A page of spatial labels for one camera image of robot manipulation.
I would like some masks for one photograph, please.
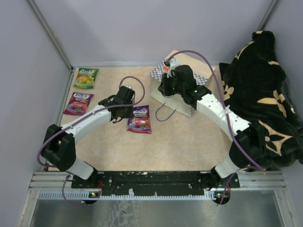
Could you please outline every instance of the white cable tie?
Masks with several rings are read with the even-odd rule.
[[[221,118],[221,120],[223,120],[227,114],[232,113],[231,109],[230,109],[230,105],[228,105],[227,107],[225,107],[225,109],[223,109],[220,113],[219,113],[219,117]]]

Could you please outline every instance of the green snack bag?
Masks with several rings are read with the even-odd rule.
[[[98,70],[99,69],[79,68],[74,87],[82,89],[94,88]]]

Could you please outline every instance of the purple snack bag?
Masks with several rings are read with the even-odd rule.
[[[127,131],[151,134],[150,109],[148,105],[134,107],[134,118],[127,121]]]
[[[84,115],[89,106],[90,99],[93,96],[93,94],[74,92],[63,113],[69,115]]]

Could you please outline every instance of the gray floor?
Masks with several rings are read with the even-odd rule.
[[[98,201],[72,206],[39,200],[31,227],[280,227],[273,192],[232,192],[212,201]]]

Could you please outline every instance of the table top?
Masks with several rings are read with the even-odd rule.
[[[122,78],[139,78],[146,89],[145,98],[139,105],[149,105],[152,130],[152,134],[126,131],[127,119],[116,124],[107,123],[76,145],[77,156],[99,171],[210,170],[228,155],[231,141],[212,120],[197,111],[192,117],[175,112],[167,121],[157,121],[155,112],[161,103],[153,99],[149,91],[149,73],[153,69],[154,66],[100,67],[93,89],[73,86],[78,73],[76,69],[67,103],[73,92],[94,94],[87,111],[100,100],[116,94]],[[220,77],[219,70],[216,70],[216,75]],[[136,80],[127,79],[124,85],[133,86],[136,100],[143,94]],[[206,86],[217,96],[212,77]],[[165,119],[171,112],[172,109],[164,106],[158,117]],[[78,116],[64,114],[61,124],[76,118]]]

